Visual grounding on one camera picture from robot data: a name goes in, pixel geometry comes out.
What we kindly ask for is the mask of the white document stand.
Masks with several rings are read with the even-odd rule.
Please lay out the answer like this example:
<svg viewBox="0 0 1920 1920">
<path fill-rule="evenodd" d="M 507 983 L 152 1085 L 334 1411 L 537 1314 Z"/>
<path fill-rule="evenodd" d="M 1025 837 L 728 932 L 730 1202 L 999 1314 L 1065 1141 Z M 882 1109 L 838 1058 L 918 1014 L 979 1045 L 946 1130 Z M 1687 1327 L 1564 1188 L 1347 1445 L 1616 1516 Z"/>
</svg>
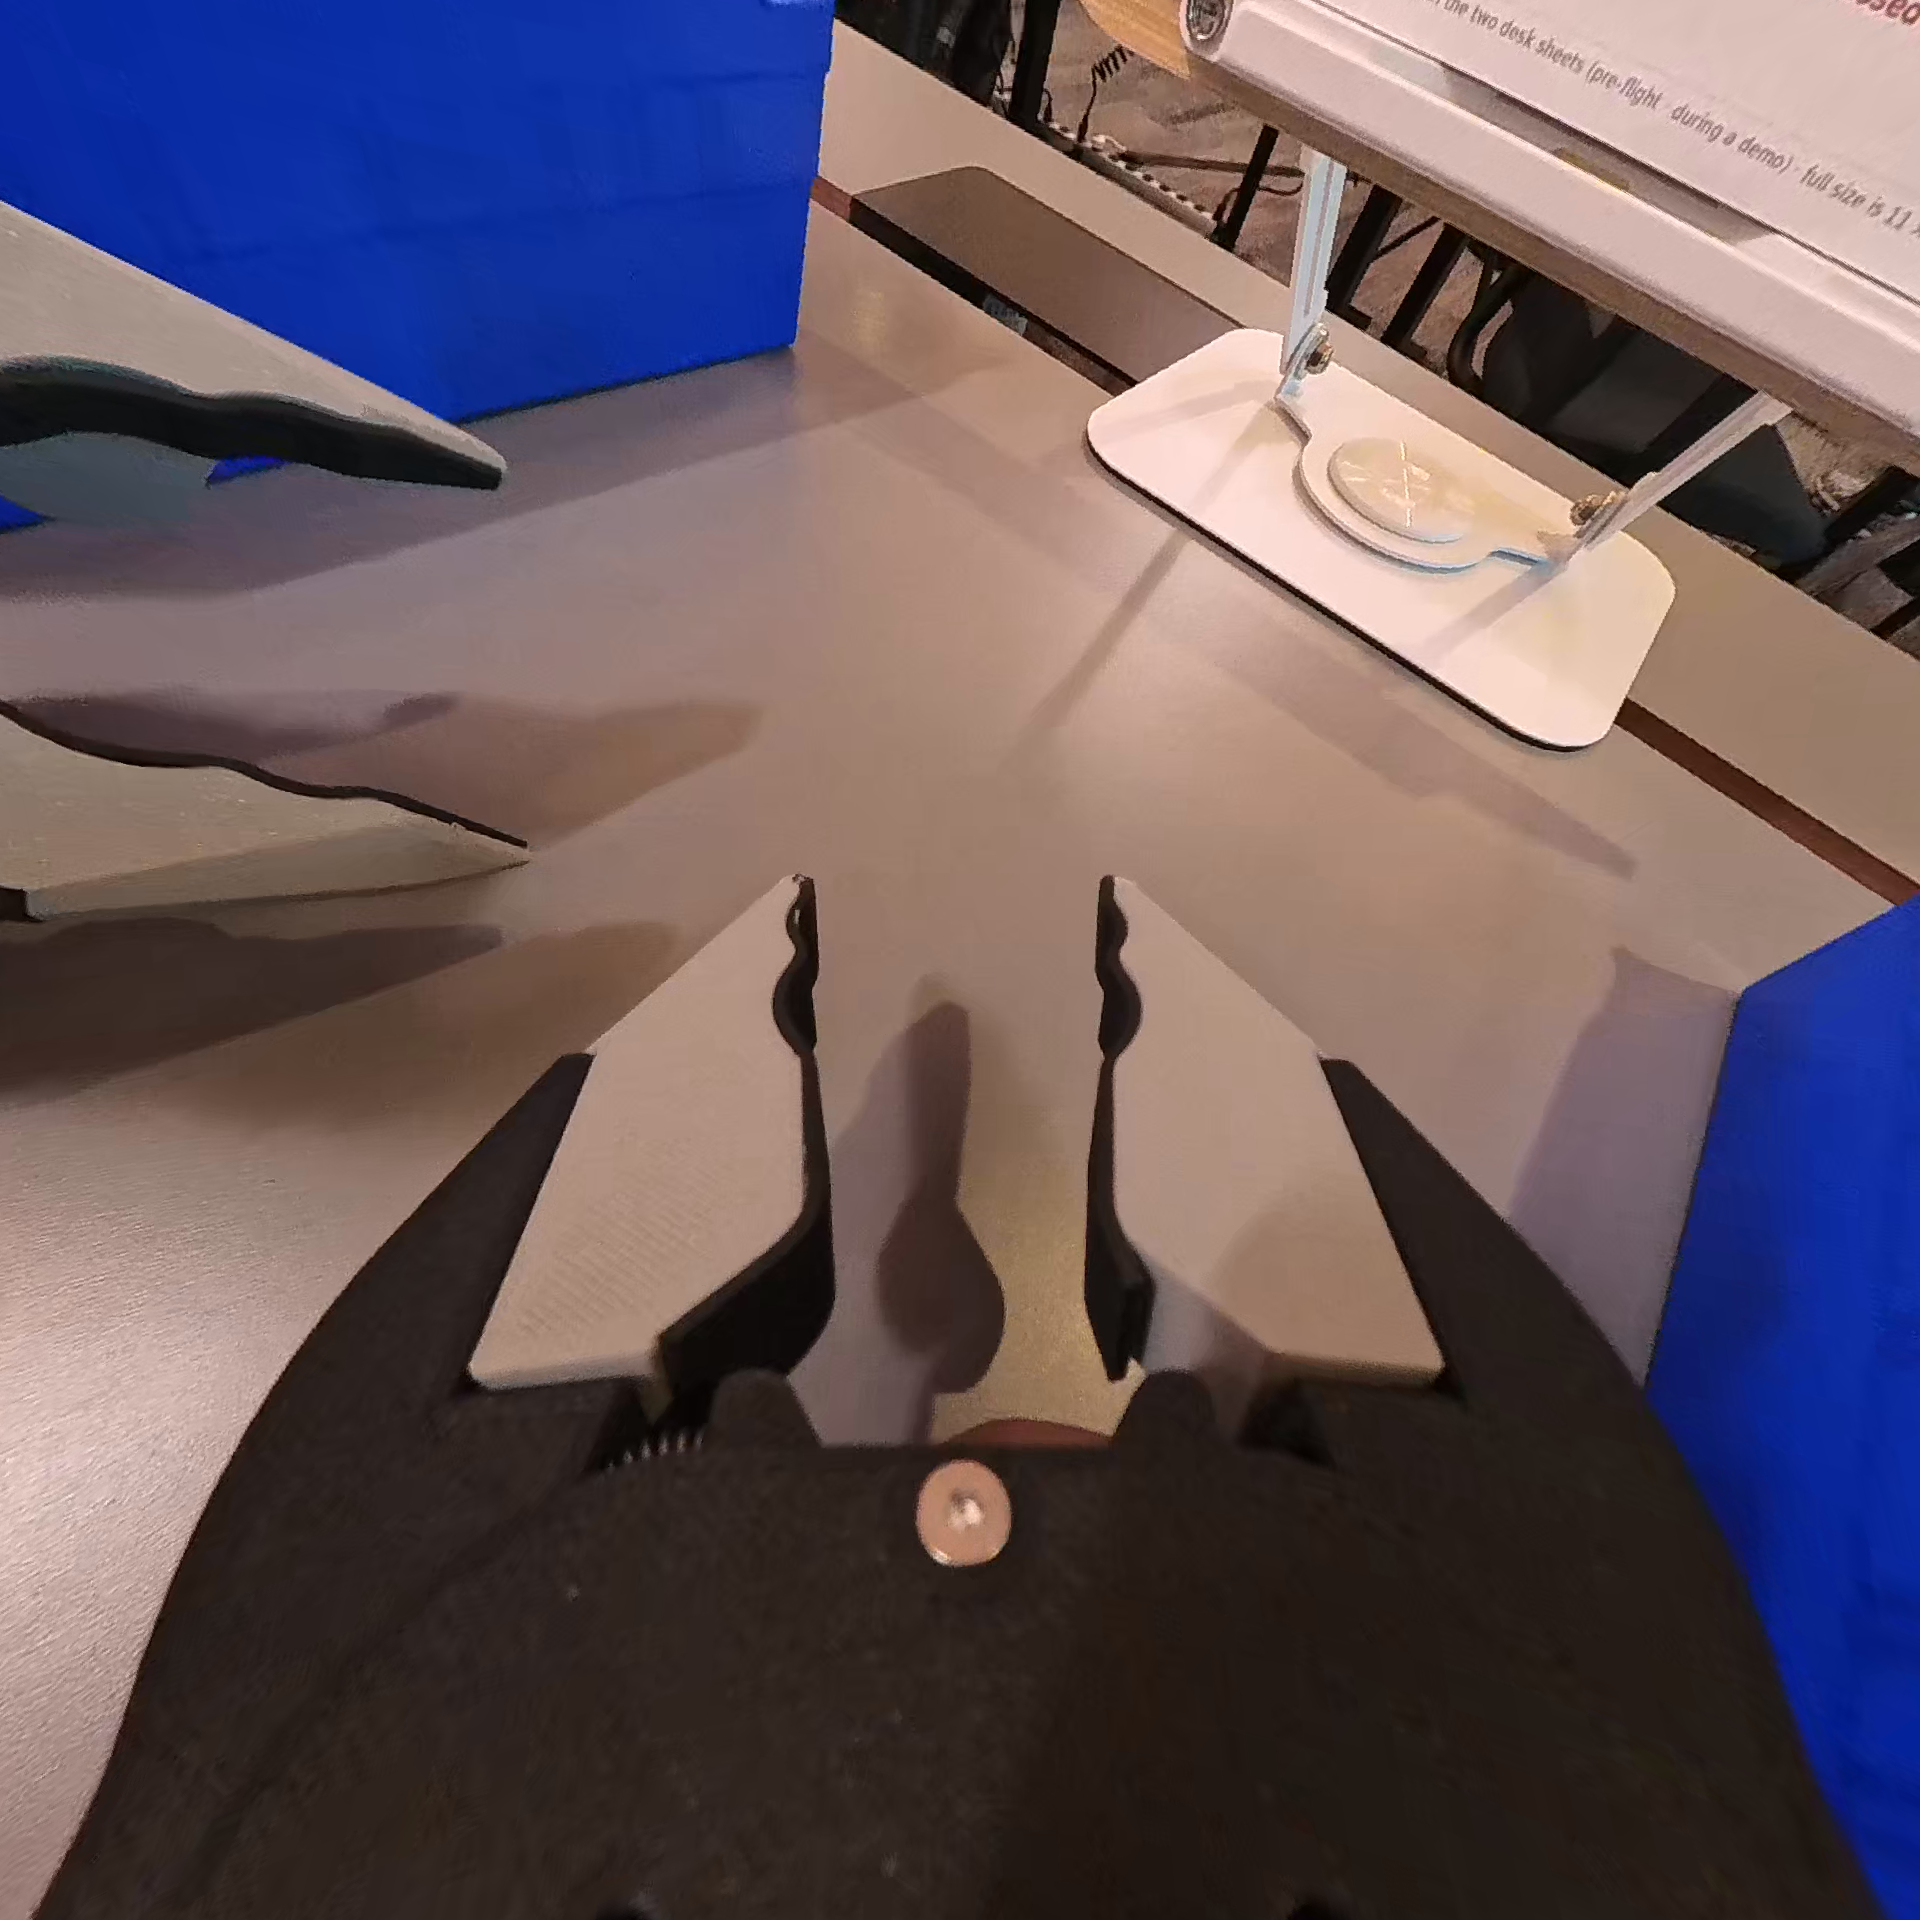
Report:
<svg viewBox="0 0 1920 1920">
<path fill-rule="evenodd" d="M 1640 519 L 1828 401 L 1916 442 L 1916 300 L 1384 37 L 1334 4 L 1184 4 L 1194 75 L 1322 137 L 1303 148 L 1288 323 L 1239 327 L 1089 420 L 1131 490 L 1548 750 L 1607 737 L 1674 606 Z M 1335 361 L 1328 267 L 1348 166 L 1399 166 L 1490 244 L 1633 300 L 1746 387 L 1631 487 L 1571 498 Z"/>
</svg>

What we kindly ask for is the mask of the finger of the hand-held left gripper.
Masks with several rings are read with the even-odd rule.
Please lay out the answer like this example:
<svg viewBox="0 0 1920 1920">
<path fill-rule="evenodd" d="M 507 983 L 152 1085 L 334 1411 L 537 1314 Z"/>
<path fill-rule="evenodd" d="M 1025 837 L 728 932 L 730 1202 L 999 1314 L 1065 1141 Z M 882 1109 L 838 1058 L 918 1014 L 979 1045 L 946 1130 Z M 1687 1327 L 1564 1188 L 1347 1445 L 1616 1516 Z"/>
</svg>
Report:
<svg viewBox="0 0 1920 1920">
<path fill-rule="evenodd" d="M 4 707 L 4 922 L 407 891 L 528 857 L 511 833 L 393 791 L 119 747 Z"/>
<path fill-rule="evenodd" d="M 4 525 L 178 521 L 233 463 L 482 492 L 507 471 L 460 426 L 4 206 Z"/>
</svg>

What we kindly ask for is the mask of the blue plastic bin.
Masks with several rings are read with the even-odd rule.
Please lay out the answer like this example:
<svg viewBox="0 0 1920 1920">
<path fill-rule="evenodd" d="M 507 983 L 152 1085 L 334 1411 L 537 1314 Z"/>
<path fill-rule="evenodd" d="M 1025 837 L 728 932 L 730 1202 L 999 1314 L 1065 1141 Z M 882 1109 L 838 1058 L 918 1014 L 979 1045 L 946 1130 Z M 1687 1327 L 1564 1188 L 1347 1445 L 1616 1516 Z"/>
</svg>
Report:
<svg viewBox="0 0 1920 1920">
<path fill-rule="evenodd" d="M 788 348 L 831 4 L 4 3 L 4 204 L 454 423 Z"/>
<path fill-rule="evenodd" d="M 1649 1396 L 1883 1914 L 1916 1917 L 1919 901 L 1740 996 Z"/>
</svg>

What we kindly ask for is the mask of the printed instruction sheet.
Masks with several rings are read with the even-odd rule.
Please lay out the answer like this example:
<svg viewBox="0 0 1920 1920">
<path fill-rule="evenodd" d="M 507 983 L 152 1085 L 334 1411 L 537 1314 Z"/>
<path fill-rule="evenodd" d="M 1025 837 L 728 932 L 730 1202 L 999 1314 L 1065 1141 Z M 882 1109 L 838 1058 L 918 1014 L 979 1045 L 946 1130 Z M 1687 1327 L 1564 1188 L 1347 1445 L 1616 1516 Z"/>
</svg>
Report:
<svg viewBox="0 0 1920 1920">
<path fill-rule="evenodd" d="M 1919 297 L 1916 3 L 1334 3 L 1334 11 Z"/>
</svg>

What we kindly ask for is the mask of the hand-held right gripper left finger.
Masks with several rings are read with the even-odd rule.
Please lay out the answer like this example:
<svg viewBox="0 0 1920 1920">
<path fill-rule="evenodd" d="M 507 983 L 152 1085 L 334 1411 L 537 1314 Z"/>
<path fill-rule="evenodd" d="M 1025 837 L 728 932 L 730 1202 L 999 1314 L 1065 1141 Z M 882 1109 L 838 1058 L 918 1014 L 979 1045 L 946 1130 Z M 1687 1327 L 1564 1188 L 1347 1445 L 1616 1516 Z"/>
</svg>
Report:
<svg viewBox="0 0 1920 1920">
<path fill-rule="evenodd" d="M 590 1045 L 471 1354 L 482 1387 L 791 1372 L 832 1314 L 818 901 L 779 878 Z"/>
</svg>

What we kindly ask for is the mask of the black desk plate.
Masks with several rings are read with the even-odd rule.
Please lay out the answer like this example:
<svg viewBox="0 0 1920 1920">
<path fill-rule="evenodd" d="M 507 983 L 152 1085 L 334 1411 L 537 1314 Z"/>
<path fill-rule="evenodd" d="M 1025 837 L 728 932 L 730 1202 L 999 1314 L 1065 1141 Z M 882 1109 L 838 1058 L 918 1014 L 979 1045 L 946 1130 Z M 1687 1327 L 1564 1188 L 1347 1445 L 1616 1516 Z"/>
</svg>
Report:
<svg viewBox="0 0 1920 1920">
<path fill-rule="evenodd" d="M 980 166 L 854 195 L 851 223 L 1107 395 L 1234 331 L 1234 318 Z"/>
</svg>

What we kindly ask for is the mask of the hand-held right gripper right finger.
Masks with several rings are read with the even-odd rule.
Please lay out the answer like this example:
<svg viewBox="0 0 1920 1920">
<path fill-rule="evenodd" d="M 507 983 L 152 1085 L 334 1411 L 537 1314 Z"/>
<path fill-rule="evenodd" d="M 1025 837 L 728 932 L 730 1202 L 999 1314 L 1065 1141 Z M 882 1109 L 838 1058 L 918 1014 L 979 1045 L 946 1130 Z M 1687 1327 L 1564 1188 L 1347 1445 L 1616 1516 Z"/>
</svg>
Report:
<svg viewBox="0 0 1920 1920">
<path fill-rule="evenodd" d="M 1436 1382 L 1320 1047 L 1124 878 L 1097 885 L 1095 983 L 1084 1298 L 1107 1379 Z"/>
</svg>

